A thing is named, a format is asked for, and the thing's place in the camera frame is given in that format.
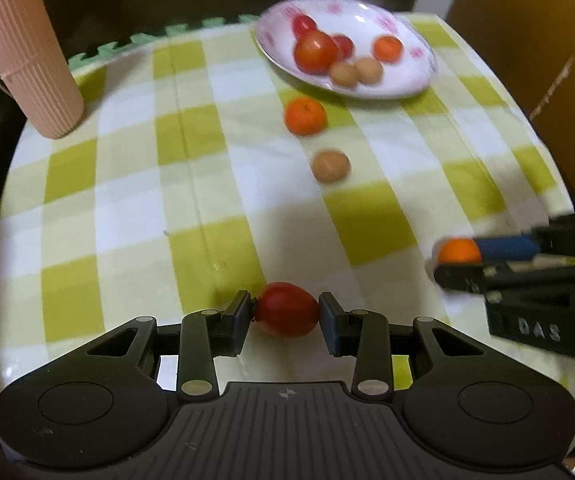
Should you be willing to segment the green foam mat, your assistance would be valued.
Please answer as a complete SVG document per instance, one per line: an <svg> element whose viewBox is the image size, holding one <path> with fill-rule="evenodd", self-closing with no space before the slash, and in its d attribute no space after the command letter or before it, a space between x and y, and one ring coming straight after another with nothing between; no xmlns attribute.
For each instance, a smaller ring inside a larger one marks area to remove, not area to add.
<svg viewBox="0 0 575 480"><path fill-rule="evenodd" d="M98 44L70 56L67 59L68 68L71 72L74 72L74 70L79 70L87 65L100 63L124 52L135 50L147 44L153 44L153 42L158 40L176 38L190 34L190 32L202 32L204 29L253 24L259 17L258 14L215 16L214 18L203 18L199 21L166 25L157 32L135 32L127 38Z"/></svg>

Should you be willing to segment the large red tomato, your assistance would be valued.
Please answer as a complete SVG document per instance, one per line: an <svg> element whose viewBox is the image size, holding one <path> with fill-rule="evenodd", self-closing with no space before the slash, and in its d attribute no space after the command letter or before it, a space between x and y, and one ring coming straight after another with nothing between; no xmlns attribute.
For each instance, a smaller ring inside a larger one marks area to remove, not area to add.
<svg viewBox="0 0 575 480"><path fill-rule="evenodd" d="M339 49L329 35L320 30L311 30L295 44L293 58L303 73L325 75L339 60Z"/></svg>

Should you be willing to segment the red cherry tomato with stem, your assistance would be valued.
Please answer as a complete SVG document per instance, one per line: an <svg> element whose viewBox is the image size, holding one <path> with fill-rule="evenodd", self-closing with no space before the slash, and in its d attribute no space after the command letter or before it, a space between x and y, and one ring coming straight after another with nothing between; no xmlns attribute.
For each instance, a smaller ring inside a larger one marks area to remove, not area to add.
<svg viewBox="0 0 575 480"><path fill-rule="evenodd" d="M270 336L306 336L318 325L319 318L317 300L293 284L270 283L257 298L255 322Z"/></svg>

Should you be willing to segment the orange tangerine front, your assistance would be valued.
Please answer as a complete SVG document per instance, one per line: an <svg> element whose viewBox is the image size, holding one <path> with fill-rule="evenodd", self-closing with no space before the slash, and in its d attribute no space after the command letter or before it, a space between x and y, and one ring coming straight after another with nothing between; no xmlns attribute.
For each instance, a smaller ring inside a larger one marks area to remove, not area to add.
<svg viewBox="0 0 575 480"><path fill-rule="evenodd" d="M391 35L376 37L372 43L372 55L378 61L386 64L397 63L403 53L403 43Z"/></svg>

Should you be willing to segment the green checked tablecloth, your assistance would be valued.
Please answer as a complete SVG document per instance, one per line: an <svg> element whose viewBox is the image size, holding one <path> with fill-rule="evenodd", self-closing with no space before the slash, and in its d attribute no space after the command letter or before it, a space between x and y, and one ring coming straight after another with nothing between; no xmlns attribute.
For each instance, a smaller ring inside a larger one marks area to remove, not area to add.
<svg viewBox="0 0 575 480"><path fill-rule="evenodd" d="M82 67L86 118L20 135L0 206L0 390L139 315L173 324L241 289L289 282L407 324L434 316L559 382L575 360L489 336L481 299L427 275L437 240L510 234L563 214L553 159L483 60L438 18L431 87L394 102L320 93L327 129L283 110L305 88L248 25L162 39ZM349 175L311 161L340 151Z"/></svg>

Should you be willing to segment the brown longan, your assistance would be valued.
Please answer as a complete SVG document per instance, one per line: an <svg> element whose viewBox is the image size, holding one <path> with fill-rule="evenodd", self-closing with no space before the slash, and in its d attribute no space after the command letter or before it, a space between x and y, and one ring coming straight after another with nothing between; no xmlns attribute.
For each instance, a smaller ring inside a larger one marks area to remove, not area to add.
<svg viewBox="0 0 575 480"><path fill-rule="evenodd" d="M384 75L383 65L376 58L369 58L368 56L357 58L353 62L353 67L356 68L358 81L366 86L380 84Z"/></svg>
<svg viewBox="0 0 575 480"><path fill-rule="evenodd" d="M313 156L310 167L318 182L333 183L349 175L351 163L343 152L321 151Z"/></svg>
<svg viewBox="0 0 575 480"><path fill-rule="evenodd" d="M329 70L333 84L342 88L355 88L359 82L359 73L355 65L350 62L336 62Z"/></svg>

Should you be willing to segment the brown longan front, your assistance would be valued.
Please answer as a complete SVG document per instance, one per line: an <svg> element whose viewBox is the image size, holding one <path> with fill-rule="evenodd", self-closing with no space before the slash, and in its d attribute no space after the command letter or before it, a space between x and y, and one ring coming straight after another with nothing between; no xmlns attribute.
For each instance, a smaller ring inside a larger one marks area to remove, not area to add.
<svg viewBox="0 0 575 480"><path fill-rule="evenodd" d="M350 62L336 62L329 70L333 84L342 88L355 88L359 82L359 73L355 65Z"/></svg>

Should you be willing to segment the orange tangerine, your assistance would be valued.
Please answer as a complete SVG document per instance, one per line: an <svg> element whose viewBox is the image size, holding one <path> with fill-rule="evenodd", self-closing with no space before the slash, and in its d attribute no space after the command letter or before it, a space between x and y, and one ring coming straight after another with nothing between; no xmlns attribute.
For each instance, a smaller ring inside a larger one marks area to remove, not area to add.
<svg viewBox="0 0 575 480"><path fill-rule="evenodd" d="M295 136L312 136L327 127L327 113L314 99L296 98L286 105L284 123Z"/></svg>
<svg viewBox="0 0 575 480"><path fill-rule="evenodd" d="M403 53L403 43L391 35L376 37L372 43L372 55L378 61L386 64L397 63Z"/></svg>
<svg viewBox="0 0 575 480"><path fill-rule="evenodd" d="M452 237L440 246L437 261L441 264L470 264L483 261L481 248L473 238Z"/></svg>

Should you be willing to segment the small red cherry tomato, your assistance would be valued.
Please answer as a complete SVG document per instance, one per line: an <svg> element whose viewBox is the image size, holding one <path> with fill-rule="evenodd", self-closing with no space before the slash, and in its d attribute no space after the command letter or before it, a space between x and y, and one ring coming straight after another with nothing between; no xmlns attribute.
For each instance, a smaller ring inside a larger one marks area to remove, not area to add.
<svg viewBox="0 0 575 480"><path fill-rule="evenodd" d="M347 60L347 58L353 56L353 52L355 52L353 40L342 34L333 35L332 39L338 48L338 59L340 61Z"/></svg>

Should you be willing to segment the pink ribbed cylinder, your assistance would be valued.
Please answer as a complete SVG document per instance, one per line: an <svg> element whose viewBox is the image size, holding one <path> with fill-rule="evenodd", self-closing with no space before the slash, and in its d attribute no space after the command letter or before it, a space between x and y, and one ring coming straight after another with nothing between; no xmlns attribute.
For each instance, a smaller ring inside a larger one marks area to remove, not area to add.
<svg viewBox="0 0 575 480"><path fill-rule="evenodd" d="M36 128L60 139L85 103L56 39L44 0L0 0L0 79Z"/></svg>

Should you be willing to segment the white floral plate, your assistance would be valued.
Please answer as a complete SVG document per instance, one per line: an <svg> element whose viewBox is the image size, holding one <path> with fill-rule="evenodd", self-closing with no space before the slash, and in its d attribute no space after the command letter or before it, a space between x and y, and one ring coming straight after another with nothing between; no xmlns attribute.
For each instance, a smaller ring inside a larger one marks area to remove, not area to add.
<svg viewBox="0 0 575 480"><path fill-rule="evenodd" d="M358 0L284 0L260 15L254 36L283 73L356 99L414 96L438 72L402 15Z"/></svg>

